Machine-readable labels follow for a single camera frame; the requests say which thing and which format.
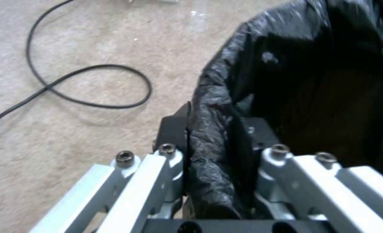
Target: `trash bag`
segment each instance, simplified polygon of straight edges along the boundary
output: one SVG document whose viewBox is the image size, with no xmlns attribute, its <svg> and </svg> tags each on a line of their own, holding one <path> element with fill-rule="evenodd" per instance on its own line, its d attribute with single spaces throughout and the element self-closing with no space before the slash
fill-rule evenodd
<svg viewBox="0 0 383 233">
<path fill-rule="evenodd" d="M 194 91 L 184 218 L 249 218 L 231 162 L 251 150 L 246 117 L 296 155 L 383 173 L 383 0 L 298 0 L 240 25 Z"/>
</svg>

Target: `floor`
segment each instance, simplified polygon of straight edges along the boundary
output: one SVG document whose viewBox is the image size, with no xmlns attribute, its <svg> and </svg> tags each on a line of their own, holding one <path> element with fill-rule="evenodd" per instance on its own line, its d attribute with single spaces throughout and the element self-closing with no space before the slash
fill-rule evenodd
<svg viewBox="0 0 383 233">
<path fill-rule="evenodd" d="M 132 65 L 154 92 L 143 106 L 103 110 L 47 93 L 0 121 L 0 232 L 27 232 L 94 164 L 121 150 L 144 156 L 159 121 L 192 96 L 204 65 L 239 23 L 285 0 L 76 0 L 35 33 L 33 59 L 49 81 L 87 65 Z M 0 112 L 41 88 L 24 59 L 30 27 L 61 0 L 0 0 Z M 118 70 L 92 71 L 61 92 L 106 104 L 140 100 L 145 86 Z"/>
</svg>

